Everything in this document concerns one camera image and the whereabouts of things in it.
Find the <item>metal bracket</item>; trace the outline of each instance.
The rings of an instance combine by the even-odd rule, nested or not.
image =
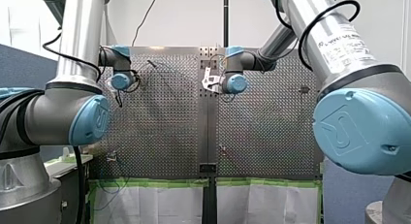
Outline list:
[[[217,165],[215,163],[210,164],[200,164],[200,173],[212,173],[215,174],[217,172]]]
[[[205,90],[212,91],[214,93],[222,93],[220,81],[222,81],[222,77],[219,76],[211,76],[211,68],[205,68],[205,77],[202,80],[203,88]]]

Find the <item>white wall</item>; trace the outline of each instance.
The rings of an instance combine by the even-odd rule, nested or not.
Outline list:
[[[111,0],[108,17],[115,40],[107,44],[130,46],[151,1]],[[411,16],[405,10],[411,0],[358,1],[362,11],[354,23],[371,51],[381,61],[406,68],[411,29],[405,20],[411,21]],[[342,10],[352,14],[350,8]],[[230,45],[260,47],[278,24],[269,0],[230,0]],[[0,0],[0,44],[55,58],[41,44],[57,34],[57,26],[41,0]],[[136,46],[222,44],[223,0],[157,0]]]
[[[57,21],[42,0],[0,0],[2,45],[56,59],[42,44],[57,36],[57,28]]]
[[[119,44],[130,46],[152,0],[111,0],[109,19]],[[230,44],[259,47],[278,25],[269,0],[230,0]],[[223,45],[223,0],[157,0],[136,46]]]
[[[353,21],[378,60],[402,65],[404,6],[408,0],[357,0],[362,5]],[[354,8],[341,8],[350,16]]]

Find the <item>sticker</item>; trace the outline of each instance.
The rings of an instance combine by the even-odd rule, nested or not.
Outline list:
[[[353,63],[375,60],[354,26],[340,24],[339,27],[341,31],[318,44],[331,72],[339,73]]]

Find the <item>robotic arm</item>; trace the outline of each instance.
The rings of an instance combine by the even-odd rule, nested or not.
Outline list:
[[[222,91],[244,91],[243,70],[275,69],[276,58],[297,37],[322,85],[313,131],[324,153],[357,174],[395,176],[411,171],[411,84],[406,76],[370,53],[349,19],[335,9],[339,4],[334,0],[272,3],[285,12],[292,29],[279,26],[254,54],[228,48]]]
[[[48,178],[39,145],[77,147],[102,139],[109,102],[96,82],[99,62],[114,68],[114,88],[136,81],[129,49],[100,47],[110,0],[45,1],[60,23],[65,10],[56,77],[46,91],[0,89],[0,219],[8,223],[59,223],[60,182]],[[79,208],[78,223],[81,215]]]

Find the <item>pegboard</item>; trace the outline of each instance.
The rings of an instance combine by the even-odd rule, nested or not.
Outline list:
[[[246,92],[231,103],[219,102],[218,176],[320,178],[323,154],[311,127],[317,97],[313,73],[293,52],[273,72],[244,74]]]
[[[223,48],[132,52],[141,87],[121,95],[122,109],[105,89],[111,123],[105,138],[90,149],[92,178],[197,178],[204,163],[216,163],[217,176],[321,178],[323,154],[311,130],[316,80],[295,52],[273,72],[245,72],[249,86],[231,103],[201,86],[211,54]],[[102,87],[110,76],[107,69]],[[114,150],[118,161],[108,162]]]
[[[111,98],[111,123],[93,147],[92,177],[198,177],[199,49],[133,52],[132,69],[142,82],[135,92],[121,93],[123,108],[105,90]],[[111,71],[104,73],[103,83]],[[118,160],[108,162],[113,151]]]

